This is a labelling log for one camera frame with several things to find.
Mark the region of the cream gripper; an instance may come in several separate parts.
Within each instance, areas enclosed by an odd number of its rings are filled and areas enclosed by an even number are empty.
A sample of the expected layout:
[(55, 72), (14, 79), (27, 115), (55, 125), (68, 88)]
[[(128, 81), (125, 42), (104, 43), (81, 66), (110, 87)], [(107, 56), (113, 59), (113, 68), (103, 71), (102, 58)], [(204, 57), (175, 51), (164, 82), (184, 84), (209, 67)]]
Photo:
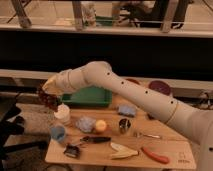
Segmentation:
[(50, 77), (42, 86), (42, 90), (46, 94), (51, 94), (51, 95), (61, 95), (62, 90), (56, 85), (56, 77), (52, 76)]

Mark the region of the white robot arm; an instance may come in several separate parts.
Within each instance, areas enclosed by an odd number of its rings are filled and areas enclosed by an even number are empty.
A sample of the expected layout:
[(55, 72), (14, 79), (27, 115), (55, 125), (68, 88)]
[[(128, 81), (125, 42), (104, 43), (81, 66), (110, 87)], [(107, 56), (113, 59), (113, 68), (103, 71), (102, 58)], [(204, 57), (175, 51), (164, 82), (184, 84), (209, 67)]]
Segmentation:
[(71, 94), (89, 86), (102, 87), (132, 102), (155, 119), (200, 145), (196, 171), (213, 171), (213, 110), (192, 107), (171, 96), (139, 86), (116, 75), (108, 62), (93, 61), (63, 70), (42, 86), (51, 95)]

